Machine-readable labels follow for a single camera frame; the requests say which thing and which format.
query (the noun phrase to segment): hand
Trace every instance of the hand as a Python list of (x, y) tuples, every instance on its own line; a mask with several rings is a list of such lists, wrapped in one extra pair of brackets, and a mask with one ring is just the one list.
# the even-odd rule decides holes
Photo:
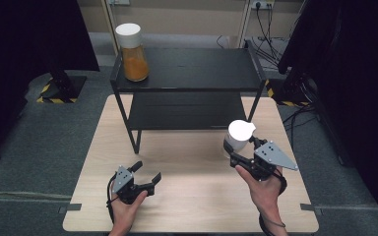
[[(134, 219), (136, 218), (137, 209), (146, 198), (147, 194), (147, 191), (141, 192), (131, 205), (126, 205), (119, 199), (111, 203), (114, 223), (109, 236), (124, 236), (128, 233), (133, 225)], [(117, 197), (116, 194), (112, 194), (111, 198), (115, 199)]]
[(254, 205), (260, 211), (262, 217), (268, 219), (265, 220), (266, 227), (275, 235), (287, 235), (284, 227), (269, 223), (269, 221), (272, 221), (280, 225), (283, 224), (278, 207), (278, 196), (282, 185), (281, 181), (273, 175), (266, 181), (257, 181), (243, 167), (236, 165), (235, 169), (247, 183)]

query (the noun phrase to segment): white lid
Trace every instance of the white lid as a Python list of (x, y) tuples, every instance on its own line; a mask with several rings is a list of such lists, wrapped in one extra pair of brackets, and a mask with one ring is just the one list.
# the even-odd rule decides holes
[(253, 123), (248, 123), (243, 120), (235, 120), (229, 124), (229, 134), (238, 141), (247, 141), (253, 135), (256, 129)]
[(135, 48), (141, 45), (141, 28), (137, 24), (126, 23), (115, 29), (119, 45), (125, 48)]

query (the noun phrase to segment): black metal shelf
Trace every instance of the black metal shelf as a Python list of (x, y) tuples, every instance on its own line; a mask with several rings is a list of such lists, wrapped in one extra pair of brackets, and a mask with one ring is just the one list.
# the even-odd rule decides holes
[[(124, 77), (121, 58), (111, 85), (134, 152), (143, 130), (218, 130), (234, 120), (250, 121), (265, 76), (251, 42), (246, 48), (146, 48), (149, 76), (140, 82)], [(246, 117), (241, 92), (256, 93)], [(129, 116), (119, 93), (133, 93)], [(132, 131), (138, 131), (134, 139)]]
[(239, 92), (136, 92), (131, 130), (226, 129), (246, 120)]

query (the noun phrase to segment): shelf top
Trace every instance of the shelf top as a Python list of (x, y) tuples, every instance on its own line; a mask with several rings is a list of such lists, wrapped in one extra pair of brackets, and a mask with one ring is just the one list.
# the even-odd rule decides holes
[(146, 48), (150, 74), (125, 79), (120, 57), (111, 79), (119, 91), (257, 91), (261, 80), (248, 49)]

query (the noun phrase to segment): black strap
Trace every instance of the black strap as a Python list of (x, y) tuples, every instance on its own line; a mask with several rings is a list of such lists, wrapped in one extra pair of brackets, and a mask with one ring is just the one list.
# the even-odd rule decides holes
[(276, 174), (275, 172), (273, 172), (272, 175), (281, 181), (281, 189), (279, 190), (279, 195), (281, 195), (284, 192), (284, 190), (287, 188), (287, 181), (284, 178), (284, 176), (281, 174), (279, 169), (276, 169), (276, 171), (278, 171), (279, 175)]
[(267, 236), (276, 236), (275, 234), (273, 234), (267, 227), (266, 227), (266, 224), (265, 224), (265, 221), (263, 220), (263, 217), (262, 215), (259, 216), (259, 223), (260, 223), (260, 228), (262, 228), (263, 230), (263, 233), (265, 233)]
[(112, 178), (109, 179), (109, 182), (108, 182), (108, 187), (106, 189), (106, 193), (107, 193), (107, 198), (108, 200), (106, 201), (106, 207), (108, 207), (108, 211), (109, 211), (109, 216), (111, 217), (111, 220), (112, 220), (112, 223), (113, 223), (113, 209), (112, 209), (112, 202), (117, 200), (118, 198), (115, 198), (115, 199), (111, 199), (110, 196), (111, 196), (111, 189), (110, 189), (110, 186), (113, 182), (113, 180), (115, 179), (116, 177), (116, 172), (115, 174), (112, 176)]
[[(273, 172), (272, 175), (281, 181), (281, 189), (279, 190), (279, 195), (281, 195), (287, 187), (287, 181), (284, 178), (284, 176), (281, 174), (279, 169), (276, 169), (276, 170), (278, 171), (279, 174), (276, 174), (275, 172)], [(266, 227), (265, 221), (263, 220), (263, 216), (261, 214), (259, 216), (259, 223), (260, 223), (260, 228), (262, 228), (263, 230), (263, 233), (265, 233), (267, 236), (276, 236)]]

